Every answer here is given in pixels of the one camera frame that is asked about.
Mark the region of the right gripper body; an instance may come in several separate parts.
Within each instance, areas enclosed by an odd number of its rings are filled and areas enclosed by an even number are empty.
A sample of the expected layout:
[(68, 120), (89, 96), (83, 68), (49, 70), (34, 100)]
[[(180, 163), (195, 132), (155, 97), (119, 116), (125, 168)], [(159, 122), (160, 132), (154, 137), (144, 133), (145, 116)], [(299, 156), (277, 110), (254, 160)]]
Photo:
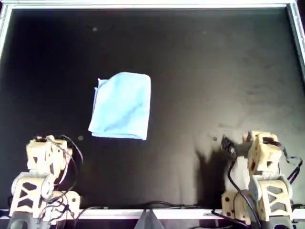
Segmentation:
[(259, 132), (254, 130), (243, 134), (243, 145), (246, 146), (248, 167), (255, 167), (257, 165), (255, 142), (258, 134)]

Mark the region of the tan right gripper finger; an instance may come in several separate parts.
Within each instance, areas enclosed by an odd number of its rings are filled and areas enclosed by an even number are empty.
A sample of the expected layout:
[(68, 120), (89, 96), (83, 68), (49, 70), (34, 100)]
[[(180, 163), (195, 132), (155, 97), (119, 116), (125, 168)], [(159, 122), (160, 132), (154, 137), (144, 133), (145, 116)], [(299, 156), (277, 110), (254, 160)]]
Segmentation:
[(249, 172), (248, 172), (248, 159), (239, 156), (232, 169), (232, 180), (241, 189), (248, 189), (249, 185)]

